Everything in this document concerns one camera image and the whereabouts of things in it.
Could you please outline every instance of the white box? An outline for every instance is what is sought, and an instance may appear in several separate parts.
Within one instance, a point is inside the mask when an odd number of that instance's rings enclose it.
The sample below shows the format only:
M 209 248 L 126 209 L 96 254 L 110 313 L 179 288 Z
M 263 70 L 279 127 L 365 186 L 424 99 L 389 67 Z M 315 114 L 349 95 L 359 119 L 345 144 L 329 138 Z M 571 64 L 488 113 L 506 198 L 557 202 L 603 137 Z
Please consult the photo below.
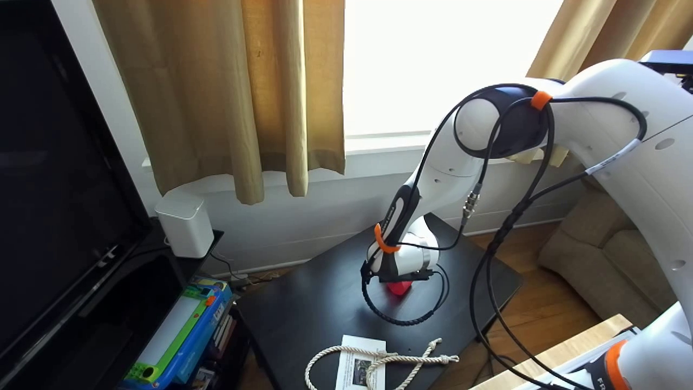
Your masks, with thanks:
M 178 258 L 202 258 L 212 246 L 214 231 L 200 196 L 168 191 L 155 213 Z

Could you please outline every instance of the window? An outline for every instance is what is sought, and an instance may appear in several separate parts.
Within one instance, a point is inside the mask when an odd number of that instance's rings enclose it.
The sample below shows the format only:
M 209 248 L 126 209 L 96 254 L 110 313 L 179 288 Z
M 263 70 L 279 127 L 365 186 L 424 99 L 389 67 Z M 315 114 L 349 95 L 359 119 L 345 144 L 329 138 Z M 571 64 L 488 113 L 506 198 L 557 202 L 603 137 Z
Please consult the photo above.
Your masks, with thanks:
M 561 0 L 349 0 L 345 137 L 429 134 L 468 92 L 525 75 Z

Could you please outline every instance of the cushion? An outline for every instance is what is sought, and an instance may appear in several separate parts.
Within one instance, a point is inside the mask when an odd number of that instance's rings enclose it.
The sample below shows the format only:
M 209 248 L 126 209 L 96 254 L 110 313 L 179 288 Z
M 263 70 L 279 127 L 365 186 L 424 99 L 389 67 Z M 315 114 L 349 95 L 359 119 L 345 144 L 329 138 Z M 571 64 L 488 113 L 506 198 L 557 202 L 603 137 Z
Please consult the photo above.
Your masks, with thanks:
M 603 245 L 603 258 L 637 288 L 654 308 L 667 309 L 675 294 L 657 267 L 649 245 L 637 229 L 622 229 Z
M 587 187 L 566 211 L 561 229 L 574 241 L 601 246 L 617 229 L 632 224 L 624 209 L 599 187 Z

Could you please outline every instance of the table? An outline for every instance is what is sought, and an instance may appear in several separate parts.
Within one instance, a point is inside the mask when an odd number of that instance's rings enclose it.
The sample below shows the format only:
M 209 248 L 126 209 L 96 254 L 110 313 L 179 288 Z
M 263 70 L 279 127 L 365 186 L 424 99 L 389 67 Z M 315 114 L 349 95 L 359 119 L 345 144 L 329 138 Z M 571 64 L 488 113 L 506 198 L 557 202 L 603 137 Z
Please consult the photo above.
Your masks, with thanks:
M 601 341 L 607 341 L 613 336 L 617 336 L 618 330 L 624 330 L 628 327 L 632 327 L 630 321 L 622 313 L 614 313 L 614 316 L 566 338 L 565 341 L 539 353 L 537 356 L 545 366 L 553 367 L 553 366 L 561 366 L 561 363 L 570 362 L 571 356 L 576 356 L 576 355 L 579 355 Z M 523 360 L 514 367 L 529 374 L 529 377 L 537 377 L 544 372 L 544 367 L 539 367 L 533 360 Z M 518 388 L 522 382 L 523 382 L 522 377 L 514 377 L 513 372 L 502 371 L 499 374 L 478 382 L 473 390 Z
M 454 241 L 454 229 L 429 213 L 427 222 L 439 245 Z M 450 297 L 424 322 L 398 327 L 374 316 L 364 297 L 359 267 L 371 242 L 371 229 L 336 245 L 313 260 L 297 267 L 273 284 L 243 294 L 235 303 L 238 322 L 246 329 L 260 363 L 274 388 L 305 388 L 305 363 L 324 347 L 341 341 L 343 334 L 380 338 L 387 350 L 419 355 L 433 338 L 442 338 L 435 353 L 457 355 L 473 341 L 469 322 L 469 280 L 480 258 L 480 248 L 460 241 L 454 248 L 442 251 L 439 264 L 450 274 Z M 491 286 L 502 308 L 520 286 L 520 274 L 497 260 L 491 260 Z M 439 280 L 416 281 L 405 298 L 383 293 L 377 280 L 367 286 L 374 304 L 395 317 L 416 317 L 429 312 L 439 294 Z M 484 284 L 476 286 L 478 327 L 484 329 L 493 309 L 484 298 Z M 411 366 L 387 366 L 387 388 L 400 382 Z M 427 366 L 411 388 L 429 388 L 442 366 Z M 327 355 L 312 367 L 315 388 L 334 388 L 338 374 L 338 353 Z

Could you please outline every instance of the white wall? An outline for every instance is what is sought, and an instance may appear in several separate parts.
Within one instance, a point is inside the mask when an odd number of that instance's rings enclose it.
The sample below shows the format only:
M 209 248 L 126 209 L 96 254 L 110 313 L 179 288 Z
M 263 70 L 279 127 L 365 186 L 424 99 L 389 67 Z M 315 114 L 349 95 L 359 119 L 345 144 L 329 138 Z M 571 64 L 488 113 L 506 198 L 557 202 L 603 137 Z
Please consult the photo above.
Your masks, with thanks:
M 160 192 L 123 82 L 106 46 L 91 0 L 53 0 L 79 64 L 118 144 L 130 176 L 151 211 Z M 300 261 L 379 220 L 393 191 L 419 157 L 419 146 L 364 152 L 345 157 L 345 176 L 313 171 L 306 196 L 289 196 L 279 172 L 265 172 L 265 198 L 243 205 L 228 178 L 206 178 L 183 186 L 206 198 L 214 229 L 222 229 L 215 256 L 235 270 Z M 525 187 L 535 166 L 499 163 L 488 169 L 486 186 L 468 231 L 493 229 Z M 550 182 L 576 171 L 576 164 L 550 171 Z M 566 187 L 539 202 L 525 222 L 561 218 L 579 187 Z M 457 224 L 459 205 L 436 209 Z

